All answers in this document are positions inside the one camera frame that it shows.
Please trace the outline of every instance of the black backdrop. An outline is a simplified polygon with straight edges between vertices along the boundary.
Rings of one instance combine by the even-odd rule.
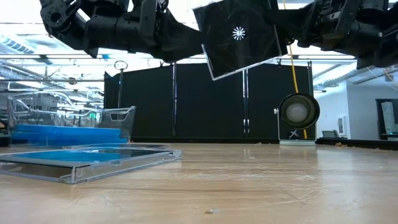
[[[308,68],[295,66],[298,91],[310,93]],[[250,138],[278,138],[277,116],[274,109],[289,94],[295,93],[291,66],[263,64],[248,70],[248,119]],[[280,123],[280,138],[287,139],[287,124]],[[307,130],[307,137],[315,139],[315,127]]]
[[[105,108],[118,107],[119,75],[105,79]],[[173,68],[162,67],[123,74],[121,107],[136,106],[132,136],[173,136]]]
[[[309,93],[312,84],[308,68],[295,69],[299,91]],[[245,75],[238,73],[212,81],[207,64],[177,64],[174,75],[173,67],[124,73],[121,105],[137,106],[133,140],[266,142],[278,139],[274,108],[294,93],[291,66],[264,64],[249,69]],[[247,80],[248,98],[244,98],[244,80]],[[118,83],[119,75],[106,77],[105,108],[117,107]],[[249,120],[246,134],[245,119]],[[289,131],[281,123],[281,138],[287,137]],[[308,138],[315,137],[315,128],[307,133]]]
[[[207,64],[178,64],[176,77],[176,137],[244,137],[241,74],[214,82]]]

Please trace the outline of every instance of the black panel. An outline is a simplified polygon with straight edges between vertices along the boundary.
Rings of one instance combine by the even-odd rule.
[[[105,72],[104,82],[104,108],[117,108],[119,97],[119,75],[111,77]]]
[[[224,0],[194,10],[214,78],[287,54],[284,38],[264,20],[269,8],[268,1]]]
[[[392,100],[392,108],[394,110],[394,118],[395,118],[396,122],[398,122],[398,100],[397,99]]]
[[[243,138],[243,78],[212,81],[207,64],[177,66],[177,137]]]
[[[107,108],[118,105],[118,80],[119,75],[106,80]],[[172,137],[172,67],[125,72],[121,107],[130,106],[137,107],[133,137]]]
[[[298,91],[310,93],[307,67],[295,67]],[[248,71],[248,115],[250,138],[278,138],[277,116],[274,108],[289,94],[295,93],[292,67],[264,64]],[[280,123],[280,138],[287,139],[290,128]],[[303,138],[303,131],[298,131]],[[315,138],[315,127],[307,130],[309,139]]]

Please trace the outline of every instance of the wooden table surface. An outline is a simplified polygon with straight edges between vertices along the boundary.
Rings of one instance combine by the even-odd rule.
[[[172,146],[182,161],[84,184],[0,175],[0,223],[398,223],[398,152]]]

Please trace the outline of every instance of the transparent acrylic box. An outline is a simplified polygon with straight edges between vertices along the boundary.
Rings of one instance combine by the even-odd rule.
[[[177,161],[182,152],[144,147],[81,149],[0,154],[0,174],[78,184]]]
[[[46,146],[129,142],[136,107],[75,106],[63,93],[38,91],[8,97],[12,143]]]

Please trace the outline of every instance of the ceiling light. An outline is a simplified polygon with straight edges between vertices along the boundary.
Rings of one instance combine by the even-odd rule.
[[[60,58],[66,58],[66,59],[91,59],[92,57],[90,55],[85,55],[85,54],[76,54],[76,55],[46,55],[47,58],[49,59],[60,59]]]
[[[356,62],[351,63],[349,65],[342,65],[339,66],[333,70],[330,70],[329,72],[326,72],[325,74],[321,75],[320,77],[317,77],[313,80],[313,85],[321,85],[327,80],[336,80],[340,77],[345,76],[349,72],[353,72],[356,70]]]
[[[99,92],[102,92],[102,91],[104,91],[104,90],[100,90],[100,89],[95,89],[95,90],[85,89],[85,90],[75,90],[75,91],[84,91],[84,92],[96,92],[96,93],[99,93]]]
[[[39,91],[60,91],[60,92],[63,92],[63,91],[75,91],[75,90],[71,90],[71,89],[41,89]]]
[[[75,100],[75,101],[80,101],[80,102],[89,102],[91,100],[81,97],[81,96],[69,96],[69,99]]]
[[[107,66],[105,67],[105,72],[110,76],[114,77],[115,75],[119,74],[120,71],[114,68],[113,66]]]
[[[89,102],[87,102],[87,103],[83,103],[83,102],[78,102],[78,103],[76,103],[76,105],[95,105],[95,106],[100,106],[100,105],[104,105],[104,103],[89,103]]]
[[[284,5],[286,5],[286,9],[300,9],[307,5],[307,3],[278,3],[279,9],[284,9]]]
[[[29,55],[29,54],[2,54],[0,55],[1,59],[40,59],[39,55]]]
[[[25,86],[30,86],[30,87],[33,87],[33,88],[47,88],[48,87],[48,86],[45,86],[45,85],[43,85],[41,83],[38,83],[38,82],[19,81],[19,82],[16,82],[16,83],[21,84],[21,85],[25,85]]]
[[[350,55],[299,55],[298,59],[354,59],[354,56]]]
[[[86,22],[90,20],[90,17],[81,9],[77,10],[77,14],[79,14]]]
[[[38,90],[32,90],[32,89],[7,89],[6,91],[38,91]]]

